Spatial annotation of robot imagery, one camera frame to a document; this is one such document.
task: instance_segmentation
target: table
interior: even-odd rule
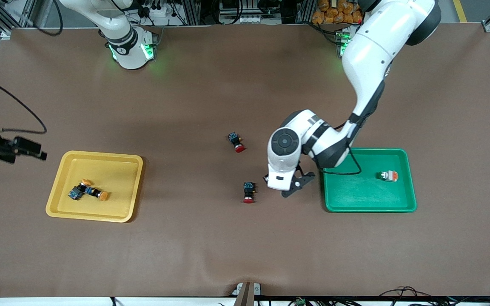
[[[354,105],[334,47],[308,26],[169,28],[157,61],[136,71],[95,29],[13,31],[0,85],[46,123],[24,136],[48,159],[0,162],[0,296],[221,296],[246,280],[265,295],[490,295],[490,33],[440,25],[386,82],[355,146],[405,149],[418,209],[327,213],[318,179],[288,199],[262,183],[288,114],[310,108],[338,125]],[[0,92],[1,127],[37,123]],[[144,158],[131,222],[45,214],[70,150]],[[258,183],[256,204],[241,203],[244,181]]]

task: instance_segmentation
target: yellow tray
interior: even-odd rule
[[[126,222],[134,213],[142,159],[138,155],[69,151],[63,155],[46,204],[51,217]],[[68,194],[81,179],[109,193],[105,201]]]

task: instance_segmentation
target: black cable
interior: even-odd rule
[[[111,2],[113,2],[113,5],[116,6],[119,11],[121,11],[122,13],[124,13],[124,15],[126,15],[126,12],[124,12],[124,10],[122,10],[122,8],[120,8],[120,6],[117,6],[117,4],[114,0],[111,0]]]
[[[338,303],[343,304],[345,306],[362,306],[358,302],[355,302],[353,300],[347,300],[346,298],[343,297],[331,297],[331,301],[328,302],[328,304],[330,304],[331,306],[336,306],[336,304]]]
[[[135,19],[135,18],[132,18],[131,15],[132,15],[132,13],[131,12],[128,12],[126,14],[126,19],[131,19],[131,20],[135,21],[136,23],[138,23],[139,21],[137,19]]]
[[[173,12],[175,12],[175,15],[177,15],[177,18],[181,21],[182,25],[183,26],[187,25],[187,23],[185,22],[183,17],[181,17],[181,14],[177,10],[177,6],[175,5],[175,2],[173,0],[170,0],[170,1],[168,1],[168,3],[171,6],[171,8],[173,9]]]
[[[217,25],[223,25],[223,23],[221,23],[220,19],[218,19],[218,17],[217,17],[217,9],[216,9],[215,4],[218,1],[219,0],[213,0],[213,2],[211,4],[211,17],[213,18],[214,23],[216,23]],[[243,14],[243,0],[239,0],[239,4],[238,4],[236,12],[237,12],[237,15],[236,15],[235,19],[231,23],[229,23],[229,25],[233,25],[234,23],[236,23],[241,18],[241,15]]]
[[[230,23],[230,25],[236,23],[241,18],[241,14],[243,14],[243,0],[239,0],[239,6],[237,7],[236,18],[234,19],[234,21]]]
[[[358,168],[358,171],[357,172],[329,172],[329,171],[325,171],[324,169],[322,168],[319,168],[319,172],[321,173],[325,173],[325,174],[337,174],[339,176],[355,176],[356,174],[360,174],[362,173],[362,168],[360,168],[360,165],[358,163],[358,161],[356,161],[356,158],[354,157],[354,154],[353,154],[353,151],[352,149],[349,147],[349,144],[346,144],[345,145],[348,149],[349,149],[349,155],[350,157],[353,159],[354,161],[354,164],[356,165],[356,167]]]
[[[49,31],[45,31],[39,28],[35,23],[32,23],[32,25],[35,29],[41,31],[41,33],[43,34],[46,34],[48,36],[58,36],[64,30],[64,20],[62,19],[62,12],[60,11],[60,6],[58,5],[58,2],[56,0],[52,0],[52,2],[54,2],[54,5],[56,6],[56,11],[58,12],[58,18],[60,19],[60,29],[58,29],[56,33],[51,33]]]
[[[156,27],[156,25],[154,24],[154,21],[152,21],[152,18],[150,16],[147,16],[147,17],[148,17],[148,20],[150,20],[150,22],[152,23],[152,26]]]
[[[15,99],[15,101],[18,102],[23,108],[25,108],[26,111],[28,111],[33,117],[35,117],[35,119],[37,119],[37,121],[43,127],[42,131],[40,131],[40,130],[22,130],[21,128],[2,128],[1,129],[2,132],[17,132],[17,133],[31,133],[31,134],[45,134],[46,133],[46,125],[43,123],[41,118],[39,118],[32,110],[29,109],[29,107],[27,107],[27,105],[25,105],[22,101],[20,101],[20,99],[18,99],[15,95],[10,93],[8,90],[6,90],[5,88],[3,88],[1,86],[0,86],[0,89],[2,91],[4,91],[4,93],[8,94],[11,98]]]
[[[328,40],[330,43],[334,43],[335,45],[339,45],[339,46],[342,45],[342,43],[332,40],[330,39],[330,37],[327,36],[327,34],[335,35],[335,31],[332,32],[332,31],[324,30],[321,28],[321,26],[310,23],[309,21],[301,21],[299,23],[303,23],[305,25],[312,27],[316,31],[319,31],[325,37],[325,39]]]
[[[426,293],[424,293],[424,292],[417,291],[417,290],[415,290],[415,288],[414,288],[414,287],[410,287],[410,286],[404,286],[404,287],[401,287],[401,288],[398,288],[398,289],[387,290],[387,291],[385,291],[384,293],[380,294],[379,296],[383,296],[383,295],[385,295],[385,294],[387,294],[387,293],[389,293],[389,292],[394,292],[394,291],[401,291],[401,292],[402,292],[402,294],[403,294],[403,292],[405,292],[405,291],[412,291],[412,292],[414,293],[414,295],[415,295],[415,296],[417,296],[417,294],[421,294],[421,295],[425,295],[425,296],[431,296],[430,294],[426,294]]]
[[[357,26],[361,25],[362,23],[335,23],[335,25],[350,25],[350,26]]]
[[[335,130],[339,130],[340,128],[344,127],[344,125],[346,124],[347,122],[343,122],[342,124],[338,125],[337,127],[335,127],[334,129]]]

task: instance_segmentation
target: wire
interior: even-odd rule
[[[131,15],[132,15],[132,13],[131,13],[131,12],[128,12],[128,13],[126,14],[126,19],[131,19],[131,20],[133,20],[133,21],[135,21],[135,22],[137,22],[137,23],[138,23],[139,21],[138,21],[137,19],[135,19],[135,18],[132,18],[132,17],[131,17]]]
[[[154,24],[154,21],[152,21],[152,18],[150,16],[147,16],[148,20],[150,20],[150,22],[152,23],[152,26],[153,27],[156,27],[156,25]]]
[[[111,0],[111,2],[113,2],[113,5],[116,6],[119,11],[123,12],[124,15],[126,15],[126,12],[124,12],[124,10],[122,10],[122,8],[120,8],[120,6],[117,6],[117,4],[114,0]]]
[[[417,291],[415,290],[413,287],[410,287],[410,286],[404,286],[404,287],[401,287],[399,289],[393,289],[393,290],[387,290],[385,291],[384,293],[380,294],[379,296],[383,296],[389,292],[394,292],[394,291],[401,291],[402,293],[404,291],[412,291],[414,293],[415,296],[417,296],[417,294],[421,294],[421,295],[425,295],[425,296],[431,296],[430,294],[426,294],[424,292],[421,292],[421,291]]]
[[[342,124],[338,125],[337,127],[335,127],[334,129],[335,130],[339,130],[340,128],[344,127],[344,125],[346,124],[347,122],[343,122]]]
[[[212,4],[211,4],[211,17],[213,18],[214,20],[214,23],[216,23],[217,25],[224,25],[224,23],[221,23],[220,22],[220,19],[218,19],[217,17],[217,9],[216,9],[216,6],[215,4],[218,2],[219,0],[213,0]],[[236,23],[240,18],[241,18],[241,15],[243,14],[243,0],[239,0],[239,5],[237,7],[237,15],[235,17],[235,19],[229,23],[229,25],[233,25],[234,23]]]
[[[356,171],[356,172],[348,172],[348,173],[346,173],[346,172],[330,172],[330,171],[325,171],[322,168],[319,168],[319,172],[322,172],[322,173],[325,173],[325,174],[337,174],[339,176],[355,176],[356,174],[362,173],[362,168],[360,168],[360,165],[359,165],[358,161],[356,161],[356,158],[354,157],[353,151],[349,147],[349,144],[346,144],[345,146],[349,149],[349,155],[353,159],[354,164],[358,168],[358,171]]]
[[[43,34],[46,34],[48,36],[58,36],[64,30],[64,20],[62,19],[62,12],[60,11],[60,6],[58,5],[58,2],[56,0],[52,0],[52,2],[54,2],[54,5],[56,6],[56,11],[58,12],[58,18],[60,19],[60,29],[58,29],[56,33],[51,33],[49,31],[45,31],[39,28],[35,23],[31,23],[31,25],[33,25],[35,29],[41,31],[41,33]]]
[[[46,131],[47,131],[46,125],[43,123],[41,118],[39,118],[32,110],[29,109],[29,107],[27,107],[22,101],[20,101],[20,99],[18,99],[15,95],[10,93],[8,90],[6,90],[5,88],[3,88],[1,86],[0,86],[0,89],[2,91],[4,91],[4,93],[8,94],[11,98],[15,99],[15,101],[18,102],[23,108],[25,108],[26,111],[28,111],[33,117],[35,117],[35,119],[37,119],[37,121],[43,127],[42,131],[40,131],[40,130],[23,130],[21,128],[2,128],[1,129],[2,132],[17,132],[17,133],[31,133],[31,134],[45,134],[46,133]]]
[[[183,17],[181,17],[179,10],[177,10],[177,6],[175,5],[175,2],[171,0],[171,1],[168,1],[168,3],[171,6],[171,8],[173,9],[173,12],[175,12],[175,15],[177,15],[177,18],[181,21],[182,25],[183,26],[187,25],[187,23],[185,22]]]
[[[330,43],[334,43],[335,45],[338,45],[338,46],[342,45],[342,43],[337,42],[335,40],[332,40],[332,39],[330,39],[330,37],[327,36],[327,34],[335,35],[335,33],[336,33],[335,31],[332,32],[332,31],[324,30],[321,28],[321,26],[310,23],[309,21],[301,21],[299,23],[303,23],[305,25],[312,27],[316,31],[319,31],[325,37],[325,39],[328,40]]]
[[[232,21],[230,23],[230,25],[233,25],[234,23],[236,23],[241,18],[241,14],[243,14],[243,0],[239,0],[239,7],[237,8],[236,18],[234,19],[234,21]]]

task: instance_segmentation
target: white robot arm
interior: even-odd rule
[[[347,156],[356,134],[377,107],[385,76],[404,44],[427,39],[441,20],[437,0],[359,0],[368,16],[348,44],[342,63],[356,92],[356,106],[337,131],[310,110],[290,114],[268,142],[268,187],[302,188],[294,176],[301,153],[319,168],[337,167]]]
[[[113,58],[126,69],[137,69],[154,58],[153,33],[132,26],[121,10],[132,0],[61,0],[62,4],[95,23],[113,52]]]

